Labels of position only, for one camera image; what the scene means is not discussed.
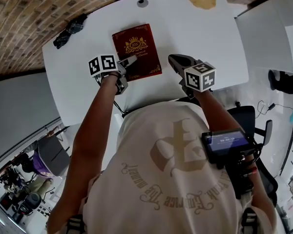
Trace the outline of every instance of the gold emblem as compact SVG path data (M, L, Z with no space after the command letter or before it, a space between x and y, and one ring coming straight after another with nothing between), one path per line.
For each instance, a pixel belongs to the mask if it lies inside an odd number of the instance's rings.
M142 37L139 40L137 37L132 37L129 39L129 43L125 42L125 44L126 54L147 48L147 41Z
M149 74L159 72L159 71L161 71L161 68L160 68L160 65L157 65L156 69L151 70Z
M157 140L153 145L150 156L153 160L154 164L160 169L162 172L166 167L167 163L171 158L174 158L175 164L170 171L170 176L172 176L172 170L178 169L184 172L193 172L201 170L204 165L206 164L206 159L199 159L194 161L185 161L185 147L193 141L196 141L197 138L192 140L184 140L184 134L188 133L184 130L182 126L183 120L179 120L173 123L173 137L165 137ZM164 157L159 150L157 145L158 141L163 141L171 146L173 146L173 155L171 157ZM197 155L200 156L200 152L203 151L203 148L200 146L196 146L192 149L192 151Z

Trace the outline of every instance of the person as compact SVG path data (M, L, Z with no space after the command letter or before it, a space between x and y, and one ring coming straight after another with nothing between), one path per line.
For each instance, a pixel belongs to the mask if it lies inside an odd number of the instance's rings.
M226 170L208 162L200 139L204 132L240 126L210 91L194 92L201 107L160 102L127 115L117 152L101 174L116 81L115 74L103 79L76 134L48 233L65 233L79 220L87 233L238 233L241 201ZM250 179L251 208L263 232L273 233L273 204L259 174Z
M286 94L293 94L293 76L286 75L280 71L280 80L276 80L272 70L268 72L268 80L271 90L278 90Z

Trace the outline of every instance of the bracelet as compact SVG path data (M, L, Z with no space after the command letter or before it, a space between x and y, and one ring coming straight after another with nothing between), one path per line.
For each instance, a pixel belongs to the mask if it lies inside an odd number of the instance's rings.
M118 75L116 75L116 74L108 74L109 76L116 76L117 78L119 78L119 76Z

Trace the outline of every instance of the book cover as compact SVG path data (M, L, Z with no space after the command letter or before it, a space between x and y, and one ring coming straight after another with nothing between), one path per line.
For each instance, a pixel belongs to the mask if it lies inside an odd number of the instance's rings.
M112 35L119 60L136 55L137 60L126 68L127 81L162 73L151 27L143 24Z

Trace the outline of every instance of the printed graphic on shirt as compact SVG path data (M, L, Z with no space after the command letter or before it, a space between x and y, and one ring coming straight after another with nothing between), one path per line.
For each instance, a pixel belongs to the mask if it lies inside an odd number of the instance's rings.
M194 213L199 215L201 211L213 209L214 204L212 201L217 201L218 195L220 195L223 190L227 189L230 184L227 172L222 170L217 183L205 192L198 191L196 193L187 193L182 197L164 195L160 185L150 185L141 177L138 165L128 165L126 163L122 163L122 165L122 174L129 175L133 183L139 189L143 190L139 199L142 202L153 204L154 210L156 211L158 211L161 206L170 208L188 208L194 209Z
M203 169L207 163L206 158L201 157L201 153L204 153L203 148L199 145L199 137L195 136L190 140L185 139L187 132L183 127L183 122L190 120L185 118L179 121L174 121L171 124L173 128L173 136L168 136L155 141L150 150L151 160L156 167L164 172L168 165L172 165L170 169L170 176L173 177L173 170L180 170L183 172L195 172ZM172 147L172 155L165 157L160 147L160 142L163 141ZM194 146L191 151L197 156L197 160L186 161L185 151L188 145ZM144 203L149 203L154 206L154 210L158 211L161 207L170 208L187 208L193 209L196 215L199 215L202 211L209 211L214 208L213 201L217 201L219 195L229 187L230 179L225 170L221 171L221 175L218 181L208 190L198 190L195 192L187 192L184 195L165 195L161 189L161 185L146 181L143 179L139 172L139 165L131 165L122 163L122 174L129 175L133 183L142 190L142 194L139 199Z
M185 140L184 134L189 133L183 128L183 121L186 119L182 119L179 121L173 122L173 137L165 137L157 140L151 151L150 156L153 160L154 164L160 169L162 172L164 171L167 163L170 159L174 159L174 166L170 170L170 176L172 176L172 171L174 169L178 169L184 172L193 172L201 170L206 164L206 159L199 159L194 161L185 161L185 148L192 142L196 141L198 137L192 140ZM164 141L171 146L173 146L173 155L169 158L165 158L164 155L160 152L158 147L158 142ZM200 156L200 151L203 151L203 148L200 146L195 146L192 151Z

